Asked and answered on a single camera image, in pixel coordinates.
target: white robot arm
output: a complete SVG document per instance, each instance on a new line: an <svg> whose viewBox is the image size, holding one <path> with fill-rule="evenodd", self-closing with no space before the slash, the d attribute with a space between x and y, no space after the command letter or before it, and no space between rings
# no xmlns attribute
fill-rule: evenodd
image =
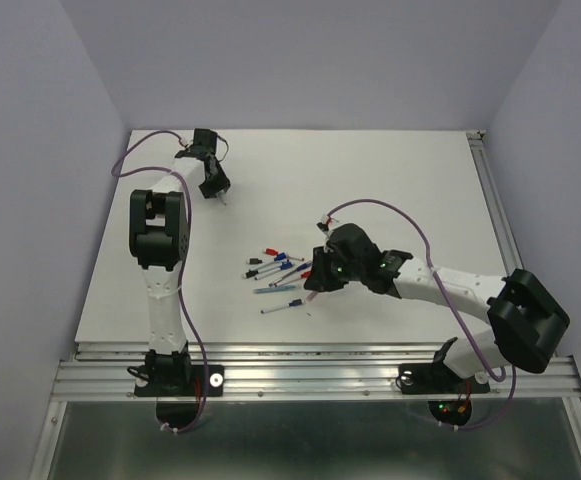
<svg viewBox="0 0 581 480"><path fill-rule="evenodd" d="M432 271L410 253L380 251L355 224L339 226L328 219L318 226L328 238L324 247L313 251L306 290L330 292L360 281L378 294L453 304L491 326L473 336L474 345L468 338L448 340L431 364L401 365L403 393L453 392L457 384L484 370L484 359L492 368L514 365L542 373L570 324L563 309L526 270L517 269L505 278L446 268Z"/></svg>
<svg viewBox="0 0 581 480"><path fill-rule="evenodd" d="M189 244L184 186L203 165L205 198L219 198L230 188L216 157L218 134L195 129L192 144L176 156L170 171L148 190L130 195L130 253L142 269L148 292L150 336L144 365L131 367L137 395L173 396L189 389L192 365L179 305L181 272Z"/></svg>

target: white table surface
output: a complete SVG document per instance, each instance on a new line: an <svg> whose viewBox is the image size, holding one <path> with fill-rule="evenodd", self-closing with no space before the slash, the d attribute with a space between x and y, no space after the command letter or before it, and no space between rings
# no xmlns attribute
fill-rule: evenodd
<svg viewBox="0 0 581 480"><path fill-rule="evenodd" d="M134 131L130 144L146 133ZM192 137L191 131L179 133ZM264 282L241 278L245 259L261 258L264 247L311 256L324 240L315 226L321 215L355 198L384 200L408 212L428 235L436 265L505 274L464 132L220 133L230 142L223 163L232 182L228 205L201 196L202 168L189 182L193 225L183 292L204 341L437 342L461 336L446 308L375 295L353 284L321 294L305 307L259 313L305 292L254 295L252 289ZM124 171L170 166L178 150L174 137L153 137L128 157ZM130 193L149 188L160 175L119 181L77 342L147 342L146 287L128 248L128 209ZM357 223L380 249L424 256L413 228L383 207L353 206L337 218ZM466 320L475 333L485 328L474 318Z"/></svg>

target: lavender wall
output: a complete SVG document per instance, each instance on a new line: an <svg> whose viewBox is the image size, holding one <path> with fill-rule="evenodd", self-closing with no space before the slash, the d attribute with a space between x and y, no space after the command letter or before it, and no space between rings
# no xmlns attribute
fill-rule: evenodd
<svg viewBox="0 0 581 480"><path fill-rule="evenodd" d="M483 128L557 0L62 0L133 127Z"/></svg>
<svg viewBox="0 0 581 480"><path fill-rule="evenodd" d="M489 128L487 149L525 265L572 318L581 371L581 0L565 0Z"/></svg>
<svg viewBox="0 0 581 480"><path fill-rule="evenodd" d="M27 478L124 127L57 0L0 2L0 480Z"/></svg>

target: glass panel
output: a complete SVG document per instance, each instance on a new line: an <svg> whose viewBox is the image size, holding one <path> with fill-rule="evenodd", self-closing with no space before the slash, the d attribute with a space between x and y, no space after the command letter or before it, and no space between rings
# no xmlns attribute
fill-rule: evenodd
<svg viewBox="0 0 581 480"><path fill-rule="evenodd" d="M501 407L477 401L473 421ZM50 478L581 479L559 399L515 400L498 423L440 429L424 402L209 404L200 427L161 432L154 405L68 407Z"/></svg>

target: metal frame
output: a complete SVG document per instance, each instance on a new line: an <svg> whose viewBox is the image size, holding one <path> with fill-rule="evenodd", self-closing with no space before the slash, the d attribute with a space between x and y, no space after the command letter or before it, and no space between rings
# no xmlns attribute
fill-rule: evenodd
<svg viewBox="0 0 581 480"><path fill-rule="evenodd" d="M510 225L497 192L481 132L468 132L468 144L492 219L507 272L520 267ZM394 386L398 366L426 362L440 344L208 344L210 361L226 369L224 397L211 401L394 401L404 397ZM51 393L31 479L46 479L59 440L67 402L154 401L133 395L133 379L125 369L143 359L147 343L82 343L74 357L62 362ZM199 359L196 345L193 359ZM480 398L506 397L509 383L493 386ZM562 397L581 454L581 381L572 358L555 358L540 376L519 372L518 397ZM449 398L444 395L435 399ZM162 399L189 401L182 398Z"/></svg>
<svg viewBox="0 0 581 480"><path fill-rule="evenodd" d="M193 361L201 361L198 348ZM225 366L223 396L212 402L451 400L452 395L403 395L395 386L401 363L430 362L441 344L247 345L208 344L208 360ZM126 368L142 361L62 362L52 398L61 402L154 402L136 398ZM479 398L505 398L510 379ZM555 358L540 376L519 372L518 397L580 397L572 358ZM191 397L161 398L190 402Z"/></svg>
<svg viewBox="0 0 581 480"><path fill-rule="evenodd" d="M483 190L486 205L488 206L488 212L492 219L492 227L497 237L501 257L503 258L506 272L510 273L515 268L521 268L523 263L510 224L508 223L501 197L499 196L492 176L490 163L483 144L484 134L485 132L476 131L467 132L466 136L470 151L472 152L477 175L479 176L479 182L481 182L481 189ZM564 398L563 404L570 421L570 426L572 427L577 448L581 455L581 398Z"/></svg>

